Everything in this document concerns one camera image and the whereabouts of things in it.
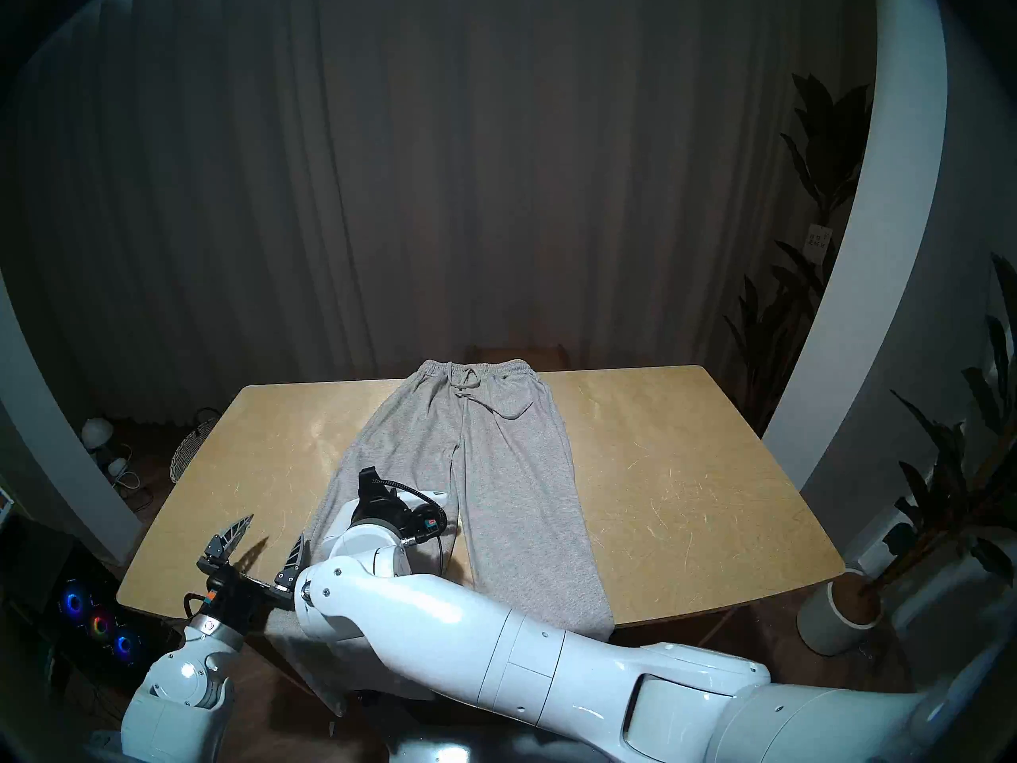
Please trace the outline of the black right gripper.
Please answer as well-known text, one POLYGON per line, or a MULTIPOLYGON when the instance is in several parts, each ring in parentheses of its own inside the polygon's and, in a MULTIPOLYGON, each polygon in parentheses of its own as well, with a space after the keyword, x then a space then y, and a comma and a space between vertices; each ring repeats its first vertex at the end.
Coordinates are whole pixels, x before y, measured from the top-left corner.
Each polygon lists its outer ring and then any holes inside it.
POLYGON ((358 503, 351 527, 372 524, 385 527, 401 542, 427 542, 447 530, 447 512, 430 494, 381 478, 374 467, 360 470, 358 503))

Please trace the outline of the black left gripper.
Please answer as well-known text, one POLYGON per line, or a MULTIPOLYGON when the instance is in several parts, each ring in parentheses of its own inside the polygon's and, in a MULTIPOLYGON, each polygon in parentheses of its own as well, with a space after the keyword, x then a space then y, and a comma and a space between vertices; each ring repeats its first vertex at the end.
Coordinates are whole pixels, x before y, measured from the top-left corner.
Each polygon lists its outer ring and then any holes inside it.
POLYGON ((188 621, 208 617, 245 636, 255 623, 274 609, 292 612, 294 588, 305 567, 307 542, 301 533, 290 549, 275 583, 262 583, 229 564, 230 557, 253 519, 249 514, 211 536, 205 557, 196 565, 207 576, 205 594, 187 593, 184 609, 188 621))

